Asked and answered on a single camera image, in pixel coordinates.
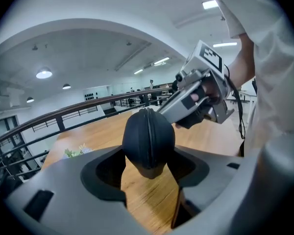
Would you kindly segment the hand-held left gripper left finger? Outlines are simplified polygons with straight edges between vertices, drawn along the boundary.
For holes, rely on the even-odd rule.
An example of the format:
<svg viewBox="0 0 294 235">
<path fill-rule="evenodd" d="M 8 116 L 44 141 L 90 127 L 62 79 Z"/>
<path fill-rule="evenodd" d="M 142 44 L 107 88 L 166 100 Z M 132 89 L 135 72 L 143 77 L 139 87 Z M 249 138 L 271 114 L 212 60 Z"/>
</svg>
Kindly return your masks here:
<svg viewBox="0 0 294 235">
<path fill-rule="evenodd" d="M 35 235 L 149 235 L 126 208 L 120 146 L 61 159 L 5 200 Z"/>
</svg>

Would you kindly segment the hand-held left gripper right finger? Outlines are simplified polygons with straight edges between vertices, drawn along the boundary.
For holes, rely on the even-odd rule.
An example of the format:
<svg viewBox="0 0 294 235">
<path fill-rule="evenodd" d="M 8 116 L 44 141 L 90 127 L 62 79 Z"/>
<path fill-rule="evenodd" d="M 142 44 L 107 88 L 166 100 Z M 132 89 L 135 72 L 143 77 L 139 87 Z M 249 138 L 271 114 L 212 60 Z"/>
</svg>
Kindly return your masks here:
<svg viewBox="0 0 294 235">
<path fill-rule="evenodd" d="M 252 179 L 252 157 L 176 146 L 168 168 L 178 184 L 172 229 L 238 229 L 236 215 Z"/>
</svg>

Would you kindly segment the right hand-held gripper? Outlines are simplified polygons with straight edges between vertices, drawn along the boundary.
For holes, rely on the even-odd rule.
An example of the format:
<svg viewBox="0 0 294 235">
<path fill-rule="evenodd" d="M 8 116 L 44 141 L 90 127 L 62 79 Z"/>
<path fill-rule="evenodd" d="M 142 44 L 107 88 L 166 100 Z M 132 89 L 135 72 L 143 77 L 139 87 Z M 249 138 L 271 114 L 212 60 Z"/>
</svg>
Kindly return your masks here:
<svg viewBox="0 0 294 235">
<path fill-rule="evenodd" d="M 184 119 L 201 105 L 206 120 L 223 123 L 234 113 L 233 109 L 228 109 L 225 102 L 231 90 L 224 68 L 221 56 L 206 43 L 199 41 L 176 75 L 179 90 L 169 97 L 157 112 L 172 124 Z M 191 94 L 206 81 L 215 83 L 219 99 L 207 100 L 204 96 L 194 101 Z"/>
</svg>

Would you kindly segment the black zippered pouch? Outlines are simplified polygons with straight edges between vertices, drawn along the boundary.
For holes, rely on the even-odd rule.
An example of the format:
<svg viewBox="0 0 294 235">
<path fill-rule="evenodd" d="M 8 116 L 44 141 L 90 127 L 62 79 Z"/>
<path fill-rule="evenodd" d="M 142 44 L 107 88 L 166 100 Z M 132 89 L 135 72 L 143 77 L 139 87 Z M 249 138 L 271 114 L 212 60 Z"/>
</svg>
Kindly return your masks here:
<svg viewBox="0 0 294 235">
<path fill-rule="evenodd" d="M 143 177 L 160 176 L 174 146 L 174 128 L 152 108 L 140 109 L 127 120 L 122 149 Z"/>
</svg>

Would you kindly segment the person's right forearm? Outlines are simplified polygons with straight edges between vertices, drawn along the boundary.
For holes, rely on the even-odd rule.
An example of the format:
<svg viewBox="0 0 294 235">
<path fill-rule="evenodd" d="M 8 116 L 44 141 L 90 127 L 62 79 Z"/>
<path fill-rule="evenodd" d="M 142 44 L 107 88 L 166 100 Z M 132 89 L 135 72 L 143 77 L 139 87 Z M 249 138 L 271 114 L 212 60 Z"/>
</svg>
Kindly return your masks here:
<svg viewBox="0 0 294 235">
<path fill-rule="evenodd" d="M 254 43 L 246 33 L 239 35 L 241 50 L 228 66 L 227 75 L 235 88 L 241 87 L 255 76 Z"/>
</svg>

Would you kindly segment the person's right hand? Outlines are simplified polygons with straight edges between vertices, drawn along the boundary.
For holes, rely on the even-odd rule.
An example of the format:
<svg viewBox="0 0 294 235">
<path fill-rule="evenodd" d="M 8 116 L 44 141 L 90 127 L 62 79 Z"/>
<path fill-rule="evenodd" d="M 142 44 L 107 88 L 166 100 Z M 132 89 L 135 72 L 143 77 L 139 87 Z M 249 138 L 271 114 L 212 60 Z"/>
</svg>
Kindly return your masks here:
<svg viewBox="0 0 294 235">
<path fill-rule="evenodd" d="M 184 118 L 175 122 L 176 128 L 190 129 L 195 124 L 201 123 L 205 119 L 205 113 L 203 112 L 203 106 L 197 104 L 203 99 L 216 101 L 219 99 L 219 92 L 214 82 L 206 81 L 203 82 L 196 90 L 188 95 L 196 106 L 196 110 L 187 114 Z"/>
</svg>

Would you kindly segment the pale blue flower bouquet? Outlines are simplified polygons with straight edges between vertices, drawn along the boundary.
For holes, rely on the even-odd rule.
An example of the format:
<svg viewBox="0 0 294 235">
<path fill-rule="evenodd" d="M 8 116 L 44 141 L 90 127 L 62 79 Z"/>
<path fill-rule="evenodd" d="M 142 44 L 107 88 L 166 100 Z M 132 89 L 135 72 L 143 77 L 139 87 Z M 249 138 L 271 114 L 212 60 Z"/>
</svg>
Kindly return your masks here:
<svg viewBox="0 0 294 235">
<path fill-rule="evenodd" d="M 76 157 L 79 155 L 89 153 L 91 151 L 93 150 L 91 148 L 88 148 L 85 144 L 80 145 L 77 150 L 70 150 L 67 148 L 64 150 L 63 159 Z"/>
</svg>

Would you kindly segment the black railing wooden handrail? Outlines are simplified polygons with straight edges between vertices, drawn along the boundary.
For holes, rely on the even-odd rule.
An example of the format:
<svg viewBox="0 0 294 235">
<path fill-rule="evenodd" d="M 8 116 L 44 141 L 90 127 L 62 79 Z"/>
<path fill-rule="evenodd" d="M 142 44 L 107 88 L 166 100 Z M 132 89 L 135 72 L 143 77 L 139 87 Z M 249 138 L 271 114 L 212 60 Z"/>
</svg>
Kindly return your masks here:
<svg viewBox="0 0 294 235">
<path fill-rule="evenodd" d="M 23 131 L 28 129 L 32 129 L 33 131 L 39 130 L 44 127 L 53 126 L 57 124 L 58 131 L 52 132 L 50 134 L 46 134 L 42 137 L 36 138 L 29 142 L 22 142 L 21 144 L 17 145 L 15 148 L 9 150 L 6 153 L 0 154 L 0 189 L 1 186 L 7 181 L 8 178 L 17 178 L 23 175 L 29 174 L 30 176 L 34 175 L 35 172 L 41 170 L 41 168 L 36 168 L 29 170 L 27 172 L 20 172 L 11 174 L 9 172 L 10 167 L 15 167 L 16 165 L 22 165 L 28 161 L 34 160 L 36 158 L 40 158 L 44 155 L 47 155 L 49 152 L 45 151 L 39 153 L 35 156 L 32 156 L 27 159 L 22 159 L 17 162 L 11 163 L 9 160 L 6 159 L 7 155 L 13 156 L 17 151 L 20 151 L 22 148 L 27 148 L 28 146 L 43 141 L 45 139 L 51 138 L 55 135 L 61 134 L 66 131 L 73 130 L 75 128 L 81 127 L 83 125 L 93 123 L 105 118 L 109 118 L 130 110 L 134 110 L 140 107 L 148 107 L 151 104 L 154 104 L 159 101 L 167 101 L 167 99 L 172 95 L 171 93 L 165 94 L 166 91 L 169 89 L 166 88 L 158 88 L 149 91 L 137 91 L 132 93 L 125 93 L 125 94 L 118 94 L 112 95 L 108 97 L 92 99 L 90 101 L 81 102 L 78 104 L 70 105 L 68 107 L 61 108 L 59 110 L 52 111 L 50 113 L 44 114 L 37 118 L 34 118 L 26 123 L 23 123 L 11 130 L 7 133 L 0 136 L 0 144 L 3 143 L 5 140 L 12 140 L 15 136 L 21 135 Z M 95 112 L 98 108 L 104 104 L 109 104 L 111 106 L 110 109 L 104 110 L 104 115 L 101 117 L 96 117 L 91 120 L 87 120 L 70 127 L 66 127 L 64 121 L 72 119 L 77 116 L 82 116 L 88 112 Z"/>
</svg>

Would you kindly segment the person's white t-shirt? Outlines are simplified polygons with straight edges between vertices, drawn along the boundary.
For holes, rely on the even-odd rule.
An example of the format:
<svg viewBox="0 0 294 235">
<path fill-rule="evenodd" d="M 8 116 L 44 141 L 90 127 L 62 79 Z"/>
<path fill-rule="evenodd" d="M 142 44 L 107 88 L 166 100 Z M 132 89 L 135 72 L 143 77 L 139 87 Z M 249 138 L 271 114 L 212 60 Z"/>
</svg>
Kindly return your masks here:
<svg viewBox="0 0 294 235">
<path fill-rule="evenodd" d="M 229 36 L 246 33 L 254 43 L 257 101 L 244 155 L 275 137 L 294 132 L 294 30 L 276 0 L 216 0 Z"/>
</svg>

